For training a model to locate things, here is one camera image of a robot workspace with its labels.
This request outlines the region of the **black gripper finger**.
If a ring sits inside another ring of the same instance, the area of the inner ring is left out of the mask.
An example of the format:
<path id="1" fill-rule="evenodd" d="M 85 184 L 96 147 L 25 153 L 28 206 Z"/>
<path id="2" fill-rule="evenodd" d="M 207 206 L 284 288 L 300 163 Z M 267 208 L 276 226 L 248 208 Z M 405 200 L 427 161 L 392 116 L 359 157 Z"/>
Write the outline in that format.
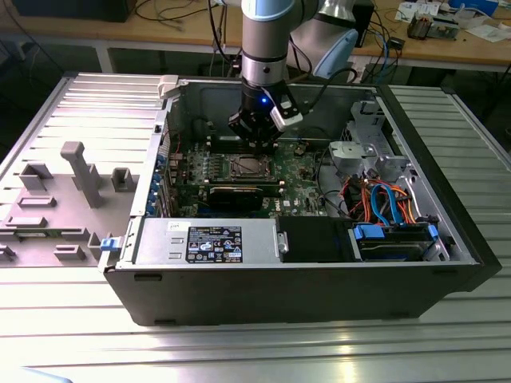
<path id="1" fill-rule="evenodd" d="M 244 146 L 253 154 L 262 152 L 259 128 L 249 115 L 235 113 L 228 118 L 228 127 L 243 141 Z"/>
<path id="2" fill-rule="evenodd" d="M 275 151 L 275 142 L 281 136 L 271 118 L 263 118 L 259 123 L 259 152 L 272 154 Z"/>

